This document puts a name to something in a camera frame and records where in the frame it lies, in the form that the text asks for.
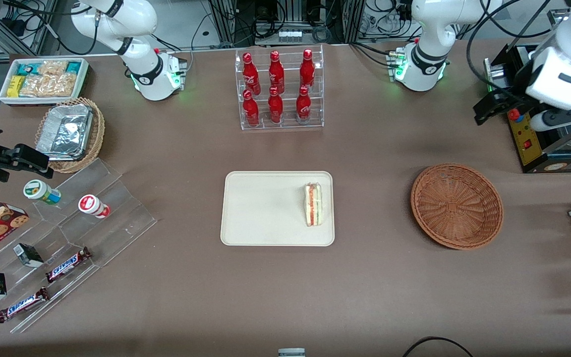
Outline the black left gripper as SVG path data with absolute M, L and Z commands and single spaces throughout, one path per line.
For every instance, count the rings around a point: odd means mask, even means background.
M 473 106 L 477 125 L 483 125 L 493 118 L 498 106 L 502 106 L 504 111 L 517 109 L 523 114 L 535 108 L 535 99 L 525 93 L 532 78 L 533 65 L 506 63 L 501 64 L 500 68 L 502 75 L 495 80 L 495 90 L 489 91 L 482 102 Z

